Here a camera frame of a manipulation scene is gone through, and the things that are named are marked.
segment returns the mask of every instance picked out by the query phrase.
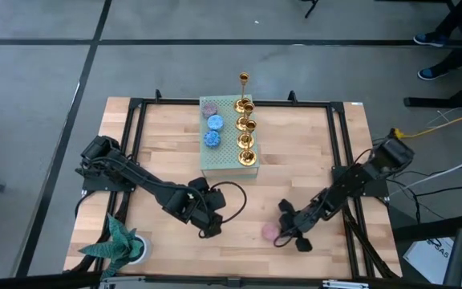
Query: potted plant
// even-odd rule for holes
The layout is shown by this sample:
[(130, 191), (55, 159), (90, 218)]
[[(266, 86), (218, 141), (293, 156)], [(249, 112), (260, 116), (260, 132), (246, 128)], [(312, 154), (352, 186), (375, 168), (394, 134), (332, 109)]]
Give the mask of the potted plant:
[(127, 264), (142, 263), (151, 255), (151, 242), (148, 239), (136, 235), (136, 229), (128, 231), (123, 223), (110, 214), (107, 216), (112, 241), (92, 244), (79, 250), (83, 254), (111, 260), (101, 280), (112, 277)]

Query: person's foot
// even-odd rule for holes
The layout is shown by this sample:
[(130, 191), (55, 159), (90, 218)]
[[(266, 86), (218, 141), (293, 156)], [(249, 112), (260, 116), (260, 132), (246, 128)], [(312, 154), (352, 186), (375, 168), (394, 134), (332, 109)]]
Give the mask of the person's foot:
[(434, 67), (430, 67), (418, 71), (418, 78), (421, 80), (434, 80), (447, 74), (448, 71), (438, 70)]
[(413, 41), (419, 45), (431, 45), (434, 47), (443, 47), (445, 44), (447, 44), (447, 40), (447, 36), (439, 35), (436, 32), (419, 34), (413, 37)]

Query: candle holder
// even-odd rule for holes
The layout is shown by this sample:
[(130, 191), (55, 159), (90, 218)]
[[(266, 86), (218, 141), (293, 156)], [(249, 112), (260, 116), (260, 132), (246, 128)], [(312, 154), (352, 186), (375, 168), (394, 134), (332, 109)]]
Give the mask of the candle holder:
[(250, 102), (248, 98), (244, 97), (245, 94), (245, 85), (249, 81), (249, 75), (245, 72), (242, 72), (239, 76), (240, 83), (241, 83), (241, 98), (234, 103), (234, 110), (238, 113), (244, 112), (244, 106)]
[[(249, 140), (252, 140), (254, 129), (256, 129), (256, 121), (247, 120), (247, 122), (245, 123), (245, 133), (247, 134), (247, 136), (251, 136)], [(256, 163), (256, 153), (252, 149), (250, 149), (250, 147), (251, 141), (247, 142), (247, 146), (245, 147), (245, 149), (238, 154), (238, 161), (242, 165), (250, 166)]]
[(247, 124), (247, 120), (249, 120), (249, 116), (253, 113), (254, 104), (248, 102), (244, 105), (244, 114), (237, 119), (236, 126), (242, 132), (245, 131), (245, 124)]

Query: green plant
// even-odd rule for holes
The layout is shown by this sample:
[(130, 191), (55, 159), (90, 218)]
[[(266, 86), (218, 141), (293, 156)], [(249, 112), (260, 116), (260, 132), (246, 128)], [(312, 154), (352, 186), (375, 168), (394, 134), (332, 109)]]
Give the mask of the green plant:
[(144, 246), (142, 241), (135, 237), (136, 229), (128, 232), (123, 223), (113, 218), (110, 214), (107, 216), (113, 240), (92, 244), (79, 250), (83, 254), (111, 260), (110, 265), (101, 275), (101, 280), (112, 277), (120, 268), (139, 258), (140, 251)]

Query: white paper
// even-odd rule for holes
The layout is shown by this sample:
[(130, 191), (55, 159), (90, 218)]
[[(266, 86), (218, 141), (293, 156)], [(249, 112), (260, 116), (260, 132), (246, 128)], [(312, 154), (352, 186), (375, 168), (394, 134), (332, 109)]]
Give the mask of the white paper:
[(413, 242), (403, 257), (430, 283), (443, 285), (454, 241), (450, 238), (438, 240), (441, 246), (436, 246), (429, 240)]

